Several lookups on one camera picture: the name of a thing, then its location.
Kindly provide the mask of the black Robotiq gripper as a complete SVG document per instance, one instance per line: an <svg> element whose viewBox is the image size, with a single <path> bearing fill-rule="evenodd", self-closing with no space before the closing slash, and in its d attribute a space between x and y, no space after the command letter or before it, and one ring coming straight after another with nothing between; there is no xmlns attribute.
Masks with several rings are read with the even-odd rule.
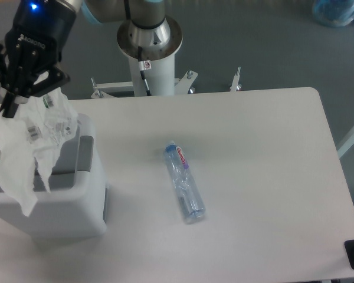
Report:
<svg viewBox="0 0 354 283"><path fill-rule="evenodd" d="M60 62L76 17L77 1L19 2L5 44L0 41L3 117L14 118L30 97L42 97L70 82Z"/></svg>

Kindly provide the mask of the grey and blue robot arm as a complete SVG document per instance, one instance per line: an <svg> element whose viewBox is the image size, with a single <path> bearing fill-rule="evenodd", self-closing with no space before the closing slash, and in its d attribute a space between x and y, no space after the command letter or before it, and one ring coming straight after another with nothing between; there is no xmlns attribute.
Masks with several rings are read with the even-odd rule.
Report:
<svg viewBox="0 0 354 283"><path fill-rule="evenodd" d="M99 23L132 21L141 29L165 20L163 1L20 1L0 41L0 114L13 118L21 103L67 84L62 50L80 10Z"/></svg>

